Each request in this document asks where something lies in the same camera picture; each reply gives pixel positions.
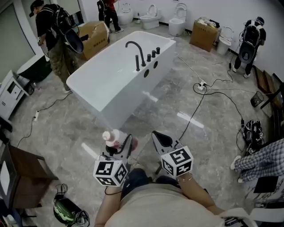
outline bracelet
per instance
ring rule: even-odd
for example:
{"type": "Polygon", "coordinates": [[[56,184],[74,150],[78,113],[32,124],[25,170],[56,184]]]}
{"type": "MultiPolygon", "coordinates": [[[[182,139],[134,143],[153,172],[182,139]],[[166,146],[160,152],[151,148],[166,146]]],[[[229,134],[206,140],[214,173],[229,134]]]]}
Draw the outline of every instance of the bracelet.
{"type": "Polygon", "coordinates": [[[186,181],[190,181],[192,178],[193,178],[193,176],[192,176],[192,174],[190,173],[190,175],[191,175],[191,178],[189,178],[189,179],[182,179],[182,180],[179,180],[179,179],[177,179],[177,181],[178,182],[186,182],[186,181]]]}

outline cardboard box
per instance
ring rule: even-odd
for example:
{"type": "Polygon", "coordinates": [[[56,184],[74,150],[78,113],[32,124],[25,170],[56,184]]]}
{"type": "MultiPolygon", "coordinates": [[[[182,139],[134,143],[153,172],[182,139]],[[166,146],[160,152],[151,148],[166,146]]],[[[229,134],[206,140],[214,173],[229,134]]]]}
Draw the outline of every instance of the cardboard box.
{"type": "Polygon", "coordinates": [[[195,21],[190,38],[190,44],[210,52],[216,39],[217,32],[217,28],[195,21]]]}
{"type": "Polygon", "coordinates": [[[102,21],[92,21],[79,27],[80,38],[88,35],[88,40],[83,41],[84,51],[79,55],[83,60],[89,60],[108,45],[107,29],[102,21]]]}

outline freestanding bathtub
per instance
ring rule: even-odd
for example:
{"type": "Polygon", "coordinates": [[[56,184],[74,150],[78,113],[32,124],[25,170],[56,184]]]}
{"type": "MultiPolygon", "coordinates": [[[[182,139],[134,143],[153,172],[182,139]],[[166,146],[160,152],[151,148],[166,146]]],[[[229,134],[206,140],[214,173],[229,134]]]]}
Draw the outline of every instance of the freestanding bathtub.
{"type": "Polygon", "coordinates": [[[104,126],[119,129],[169,72],[175,45],[174,40],[135,31],[91,58],[68,78],[67,85],[104,126]],[[128,41],[141,46],[145,67],[137,46],[125,47],[128,41]],[[147,62],[147,54],[157,47],[160,54],[147,62]],[[136,71],[135,55],[139,55],[140,71],[136,71]]]}

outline fiducial marker cube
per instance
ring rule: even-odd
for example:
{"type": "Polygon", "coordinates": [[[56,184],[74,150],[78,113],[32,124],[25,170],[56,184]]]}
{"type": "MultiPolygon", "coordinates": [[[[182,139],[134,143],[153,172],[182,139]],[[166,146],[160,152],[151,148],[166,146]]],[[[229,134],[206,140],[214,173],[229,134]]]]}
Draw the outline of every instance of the fiducial marker cube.
{"type": "Polygon", "coordinates": [[[161,155],[162,167],[170,175],[177,177],[192,170],[193,156],[187,146],[161,155]]]}
{"type": "Polygon", "coordinates": [[[127,176],[127,169],[121,160],[96,161],[93,177],[103,186],[119,187],[127,176]]]}

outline camouflage pants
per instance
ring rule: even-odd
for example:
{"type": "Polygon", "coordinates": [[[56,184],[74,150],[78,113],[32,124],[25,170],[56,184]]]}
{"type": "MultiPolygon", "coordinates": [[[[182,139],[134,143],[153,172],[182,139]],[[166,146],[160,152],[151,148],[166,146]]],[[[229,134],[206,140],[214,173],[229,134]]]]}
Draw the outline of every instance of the camouflage pants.
{"type": "Polygon", "coordinates": [[[66,44],[60,39],[57,44],[48,52],[53,72],[62,81],[64,88],[70,90],[66,84],[68,77],[78,69],[78,63],[66,44]]]}

